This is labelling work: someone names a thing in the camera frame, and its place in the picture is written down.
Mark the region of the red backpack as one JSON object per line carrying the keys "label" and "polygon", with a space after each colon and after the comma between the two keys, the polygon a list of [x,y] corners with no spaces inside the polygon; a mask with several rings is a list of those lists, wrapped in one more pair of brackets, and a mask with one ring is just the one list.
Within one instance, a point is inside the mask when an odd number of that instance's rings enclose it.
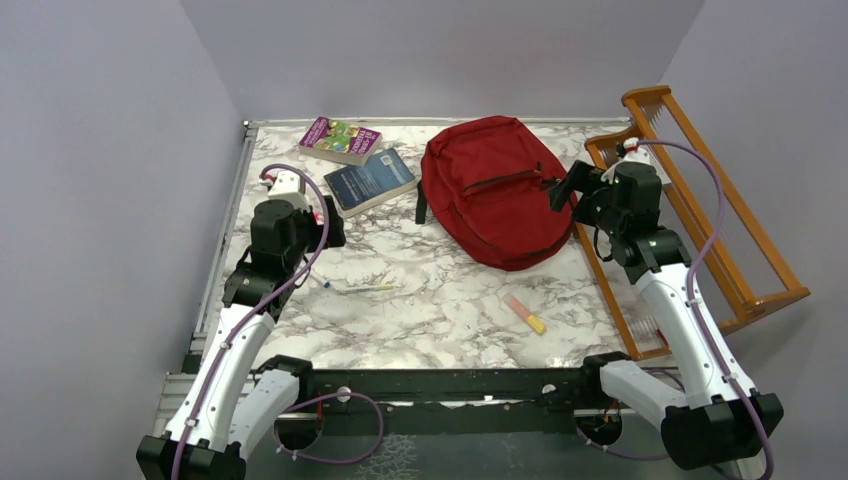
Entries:
{"label": "red backpack", "polygon": [[427,143],[420,167],[416,224],[433,216],[483,265],[524,270],[572,236],[571,207],[554,211],[548,198],[567,171],[516,118],[490,116],[443,130]]}

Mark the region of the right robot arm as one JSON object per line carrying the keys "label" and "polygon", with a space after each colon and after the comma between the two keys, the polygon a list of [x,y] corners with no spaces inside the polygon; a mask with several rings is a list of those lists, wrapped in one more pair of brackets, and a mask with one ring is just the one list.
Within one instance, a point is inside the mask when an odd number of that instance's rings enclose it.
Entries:
{"label": "right robot arm", "polygon": [[730,353],[700,293],[692,259],[679,235],[659,222],[662,182],[653,166],[623,162],[602,170],[577,161],[549,192],[550,207],[604,231],[611,257],[653,310],[677,362],[682,389],[658,380],[632,360],[608,358],[577,380],[579,398],[600,407],[623,402],[660,433],[681,469],[766,457],[784,410],[761,393]]}

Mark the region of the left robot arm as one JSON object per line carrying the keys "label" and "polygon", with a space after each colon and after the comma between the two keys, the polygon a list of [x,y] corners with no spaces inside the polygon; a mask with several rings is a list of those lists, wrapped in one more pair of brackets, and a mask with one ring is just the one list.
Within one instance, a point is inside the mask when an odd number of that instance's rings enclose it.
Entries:
{"label": "left robot arm", "polygon": [[252,365],[299,278],[326,248],[344,246],[334,200],[321,212],[282,199],[259,203],[250,243],[225,282],[217,331],[189,392],[162,434],[142,438],[136,460],[146,479],[242,479],[247,460],[285,408],[313,401],[312,365],[286,359],[245,394]]}

